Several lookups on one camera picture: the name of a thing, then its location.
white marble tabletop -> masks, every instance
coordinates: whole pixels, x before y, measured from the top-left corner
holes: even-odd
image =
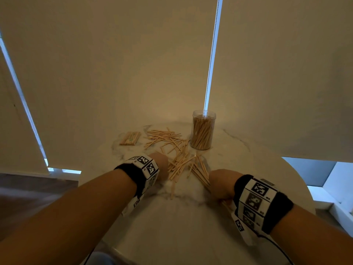
[[[125,133],[101,145],[82,170],[79,185],[108,172],[144,149],[147,130],[170,130],[188,138],[191,124],[167,123],[134,130],[142,133],[135,146],[120,146]],[[149,147],[150,154],[163,145]],[[207,169],[232,169],[266,178],[296,204],[315,214],[311,194],[298,173],[279,155],[226,130],[215,129],[212,148],[203,155]],[[194,175],[181,175],[170,199],[171,182],[156,183],[128,216],[117,218],[103,240],[125,258],[147,264],[286,264],[268,241],[247,246],[227,212],[210,197]]]

left hand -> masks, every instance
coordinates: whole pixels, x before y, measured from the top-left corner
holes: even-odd
[[[155,152],[149,155],[158,165],[159,175],[157,180],[167,180],[168,179],[168,157],[164,154]]]

forearm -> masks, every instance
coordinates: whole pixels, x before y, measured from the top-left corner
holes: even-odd
[[[135,192],[120,169],[68,192],[0,242],[0,264],[79,264]]]
[[[294,205],[273,228],[271,237],[295,264],[351,264],[353,239]]]

clear plastic jar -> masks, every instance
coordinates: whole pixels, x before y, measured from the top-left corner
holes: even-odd
[[[201,151],[211,147],[215,121],[216,114],[212,111],[194,111],[192,114],[191,147]]]

hand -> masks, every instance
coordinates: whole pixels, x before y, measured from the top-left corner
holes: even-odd
[[[218,169],[210,172],[209,180],[211,184],[211,194],[216,199],[231,200],[233,199],[234,184],[243,174],[228,170]]]
[[[168,157],[164,154],[155,152],[149,155],[158,165],[159,175],[157,180],[167,180],[168,179]]]

